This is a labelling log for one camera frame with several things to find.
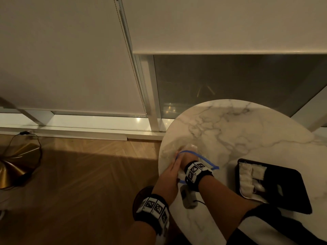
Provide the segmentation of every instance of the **herringbone floor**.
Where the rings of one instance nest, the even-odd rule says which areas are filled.
[[[0,135],[2,148],[11,136]],[[158,178],[159,142],[40,138],[31,181],[0,191],[0,244],[118,244],[137,192]]]

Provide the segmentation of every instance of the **wristband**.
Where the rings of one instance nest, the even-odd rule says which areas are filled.
[[[206,176],[211,175],[212,170],[204,166],[199,161],[192,161],[186,165],[184,172],[186,174],[185,182],[189,186],[192,191],[198,192],[199,191],[199,182],[200,180]]]
[[[153,227],[157,235],[161,235],[169,223],[167,202],[160,195],[151,194],[142,201],[136,212],[135,221],[146,222]]]

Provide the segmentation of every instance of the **black sleeve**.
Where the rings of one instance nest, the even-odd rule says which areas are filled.
[[[283,217],[280,210],[269,204],[248,211],[226,245],[233,244],[327,244],[318,239],[294,219]]]

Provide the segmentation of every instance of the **black case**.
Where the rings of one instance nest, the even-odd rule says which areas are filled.
[[[264,198],[269,202],[269,204],[304,214],[312,213],[312,207],[305,189],[302,176],[295,169],[289,169],[241,158],[237,161],[237,165],[235,167],[235,186],[236,193],[238,195],[242,196],[240,192],[240,162],[257,164],[267,167],[264,173],[264,180],[261,181],[261,184],[266,189],[267,194],[264,196]],[[281,186],[283,196],[278,193],[277,185]]]

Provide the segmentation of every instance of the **marble table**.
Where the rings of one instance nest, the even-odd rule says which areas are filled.
[[[218,165],[214,176],[233,189],[234,168],[239,158],[298,170],[312,205],[311,215],[284,210],[320,239],[327,240],[327,147],[289,117],[255,103],[215,100],[198,104],[173,121],[162,140],[159,174],[182,145],[193,143],[200,154]],[[225,244],[221,232],[201,203],[187,210],[181,194],[170,212],[193,244]]]

